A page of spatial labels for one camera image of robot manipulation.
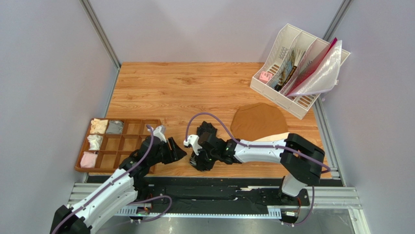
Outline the black striped underwear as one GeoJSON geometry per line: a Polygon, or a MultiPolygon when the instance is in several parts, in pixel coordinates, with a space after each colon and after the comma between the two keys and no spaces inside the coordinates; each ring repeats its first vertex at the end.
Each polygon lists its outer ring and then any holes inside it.
{"type": "MultiPolygon", "coordinates": [[[[209,132],[215,136],[217,134],[217,129],[213,127],[211,123],[203,121],[197,128],[196,134],[200,137],[205,132],[209,132]]],[[[210,171],[215,164],[215,160],[212,159],[204,149],[199,149],[198,153],[198,155],[194,152],[191,154],[189,164],[198,171],[210,171]]]]}

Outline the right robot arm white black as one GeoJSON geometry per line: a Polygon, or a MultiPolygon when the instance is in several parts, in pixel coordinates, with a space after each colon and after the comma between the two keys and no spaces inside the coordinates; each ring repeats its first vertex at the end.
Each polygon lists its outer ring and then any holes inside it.
{"type": "Polygon", "coordinates": [[[204,132],[201,136],[189,135],[184,146],[192,148],[193,166],[199,171],[210,170],[216,161],[234,163],[267,162],[283,165],[288,175],[283,177],[280,193],[297,197],[306,186],[320,184],[321,174],[329,172],[324,167],[325,152],[298,134],[288,134],[277,141],[246,141],[231,138],[224,141],[204,132]]]}

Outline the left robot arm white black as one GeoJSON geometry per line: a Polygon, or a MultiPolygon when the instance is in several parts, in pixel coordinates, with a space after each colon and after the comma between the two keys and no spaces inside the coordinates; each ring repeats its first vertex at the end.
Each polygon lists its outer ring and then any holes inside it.
{"type": "Polygon", "coordinates": [[[123,207],[147,197],[144,177],[158,163],[170,164],[187,155],[172,137],[166,138],[165,127],[147,126],[150,133],[138,149],[124,159],[115,172],[95,191],[73,205],[59,207],[54,215],[52,234],[95,234],[123,207]]]}

